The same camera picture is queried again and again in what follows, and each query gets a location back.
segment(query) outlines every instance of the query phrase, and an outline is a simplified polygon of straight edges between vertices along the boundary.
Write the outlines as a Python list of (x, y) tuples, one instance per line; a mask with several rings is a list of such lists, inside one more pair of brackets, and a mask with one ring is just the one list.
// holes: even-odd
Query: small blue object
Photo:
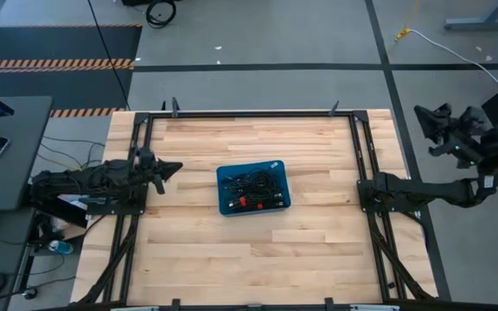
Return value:
[[(280, 198), (276, 204), (261, 204), (251, 206), (239, 206), (231, 208), (230, 204), (233, 201), (239, 202), (239, 195), (232, 191), (231, 185), (236, 178), (246, 175), (254, 175), (258, 172), (265, 171), (277, 184), (278, 191), (277, 197)], [(291, 205), (290, 192), (287, 184), (287, 177), (285, 175), (285, 165), (282, 161), (268, 161), (242, 165), (223, 166), (216, 169), (218, 177), (218, 197), (219, 197), (219, 210), (224, 216), (238, 216), (249, 215), (255, 213), (269, 213), (279, 212), (285, 210)]]
[(54, 251), (56, 253), (59, 253), (61, 255), (70, 255), (74, 251), (74, 246), (70, 243), (59, 241), (59, 240), (53, 240), (49, 243), (48, 248), (51, 251)]

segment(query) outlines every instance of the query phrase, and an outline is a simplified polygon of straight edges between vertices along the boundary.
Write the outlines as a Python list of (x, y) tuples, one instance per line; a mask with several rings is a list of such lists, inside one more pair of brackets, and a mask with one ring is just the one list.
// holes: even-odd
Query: desk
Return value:
[[(406, 176), (390, 111), (367, 114), (380, 169)], [(127, 157), (133, 118), (134, 112), (114, 113), (106, 160)], [(358, 131), (365, 146), (363, 129)], [(381, 302), (347, 117), (157, 119), (150, 146), (163, 160), (184, 167), (165, 184), (165, 195), (150, 187), (128, 305), (168, 306), (174, 298), (182, 305), (322, 304), (324, 297), (335, 303)], [(274, 159), (285, 163), (291, 207), (221, 216), (216, 168)], [(115, 221), (106, 217), (85, 238), (71, 301), (88, 291), (108, 263)], [(420, 227), (396, 213), (392, 224), (402, 262), (436, 295)]]
[[(0, 136), (11, 139), (10, 147), (0, 157), (0, 238), (26, 243), (30, 233), (34, 209), (16, 210), (34, 165), (42, 135), (49, 119), (53, 100), (49, 97), (0, 98), (15, 110), (15, 115), (0, 117)], [(15, 274), (22, 261), (24, 246), (0, 242), (0, 272)], [(8, 277), (0, 295), (12, 291), (16, 278)], [(0, 300), (5, 310), (9, 299)]]

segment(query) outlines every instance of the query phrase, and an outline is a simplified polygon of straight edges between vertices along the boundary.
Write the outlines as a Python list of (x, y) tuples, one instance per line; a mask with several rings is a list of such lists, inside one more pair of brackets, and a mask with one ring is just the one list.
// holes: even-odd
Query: white cable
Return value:
[(439, 44), (437, 42), (434, 42), (434, 41), (430, 40), (428, 37), (426, 37), (425, 35), (422, 35), (417, 30), (414, 30), (414, 29), (409, 29), (409, 30), (410, 30), (410, 32), (415, 33), (416, 35), (421, 36), (424, 40), (428, 41), (429, 43), (433, 44), (434, 46), (444, 49), (445, 51), (447, 51), (447, 52), (455, 55), (456, 57), (458, 57), (461, 60), (464, 60), (464, 61), (466, 61), (466, 62), (468, 62), (470, 64), (473, 64), (473, 65), (476, 65), (476, 66), (480, 67), (486, 74), (489, 75), (489, 77), (491, 77), (491, 79), (493, 79), (493, 81), (495, 81), (498, 84), (498, 79), (492, 73), (490, 73), (489, 70), (485, 69), (484, 66), (476, 63), (473, 60), (469, 60), (469, 59), (466, 59), (466, 58), (462, 57), (461, 55), (457, 54), (457, 52), (451, 50), (450, 48), (447, 48), (446, 46), (443, 46), (443, 45), (441, 45), (441, 44)]

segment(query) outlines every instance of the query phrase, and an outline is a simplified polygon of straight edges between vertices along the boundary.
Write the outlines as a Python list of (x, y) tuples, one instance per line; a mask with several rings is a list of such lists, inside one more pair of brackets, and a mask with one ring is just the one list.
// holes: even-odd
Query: yellow cable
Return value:
[(63, 162), (59, 162), (59, 161), (56, 161), (56, 160), (51, 160), (51, 159), (48, 159), (47, 157), (45, 157), (45, 156), (43, 156), (43, 155), (40, 155), (40, 154), (38, 154), (38, 156), (39, 156), (41, 159), (43, 159), (43, 160), (45, 160), (45, 161), (47, 161), (47, 162), (52, 162), (52, 163), (55, 163), (55, 164), (61, 165), (62, 167), (65, 167), (65, 168), (69, 168), (69, 169), (72, 169), (72, 170), (81, 170), (81, 168), (76, 168), (76, 167), (74, 167), (74, 166), (70, 166), (70, 165), (65, 164), (65, 163), (63, 163)]
[(411, 33), (411, 30), (410, 30), (411, 21), (412, 21), (412, 18), (414, 17), (414, 15), (416, 14), (416, 12), (418, 11), (419, 6), (420, 6), (420, 0), (416, 0), (414, 2), (414, 8), (412, 8), (411, 14), (406, 18), (406, 22), (405, 22), (405, 25), (403, 26), (403, 30), (401, 30), (401, 32), (399, 32), (395, 36), (395, 41), (403, 39), (406, 35)]
[(418, 11), (419, 6), (420, 6), (420, 0), (416, 0), (416, 2), (414, 2), (414, 8), (412, 9), (411, 14), (406, 18), (405, 26), (403, 26), (403, 29), (408, 29), (411, 27), (412, 18)]

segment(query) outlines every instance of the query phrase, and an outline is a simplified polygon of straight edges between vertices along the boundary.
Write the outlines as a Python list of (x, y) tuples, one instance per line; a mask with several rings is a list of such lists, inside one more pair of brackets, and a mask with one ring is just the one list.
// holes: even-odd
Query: blue plastic bin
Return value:
[[(261, 210), (249, 211), (242, 207), (235, 210), (229, 208), (228, 204), (232, 200), (238, 199), (238, 195), (233, 194), (232, 191), (226, 189), (225, 187), (227, 186), (227, 184), (224, 181), (227, 181), (228, 178), (234, 178), (239, 175), (248, 174), (258, 169), (267, 170), (267, 173), (271, 175), (271, 178), (273, 178), (282, 188), (282, 197), (284, 204), (282, 206), (264, 206), (264, 208)], [(285, 210), (291, 205), (290, 192), (287, 185), (287, 177), (285, 175), (285, 165), (280, 160), (223, 166), (216, 169), (216, 176), (218, 177), (219, 210), (220, 213), (224, 216), (240, 216), (255, 213), (279, 212)]]

